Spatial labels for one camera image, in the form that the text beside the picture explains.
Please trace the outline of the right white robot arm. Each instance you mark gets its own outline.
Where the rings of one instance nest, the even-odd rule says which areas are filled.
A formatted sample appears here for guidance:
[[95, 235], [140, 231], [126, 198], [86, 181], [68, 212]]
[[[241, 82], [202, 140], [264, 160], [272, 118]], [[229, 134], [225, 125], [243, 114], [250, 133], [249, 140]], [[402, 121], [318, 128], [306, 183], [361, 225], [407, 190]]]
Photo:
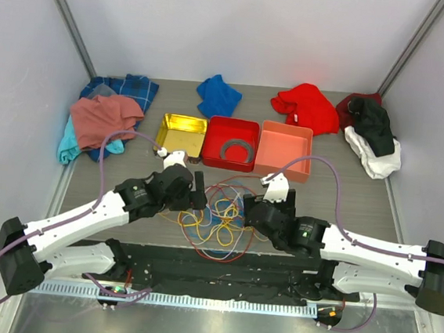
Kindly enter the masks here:
[[341, 230], [323, 219], [295, 214], [295, 192], [271, 202], [262, 195], [244, 196], [244, 222], [272, 246], [299, 258], [320, 259], [331, 271], [314, 279], [317, 295], [339, 292], [395, 295], [444, 316], [444, 244], [391, 243]]

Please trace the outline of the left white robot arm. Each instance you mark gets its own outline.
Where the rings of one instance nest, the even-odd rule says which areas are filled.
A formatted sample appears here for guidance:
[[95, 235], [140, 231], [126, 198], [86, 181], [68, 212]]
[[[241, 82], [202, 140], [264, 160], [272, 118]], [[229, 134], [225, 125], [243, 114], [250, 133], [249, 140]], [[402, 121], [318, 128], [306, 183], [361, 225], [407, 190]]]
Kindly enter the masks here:
[[80, 240], [165, 211], [202, 210], [207, 205], [203, 172], [170, 165], [145, 179], [126, 179], [96, 201], [23, 224], [6, 220], [0, 229], [0, 275], [8, 296], [21, 295], [52, 277], [94, 273], [111, 281], [131, 264], [113, 238], [79, 247]]

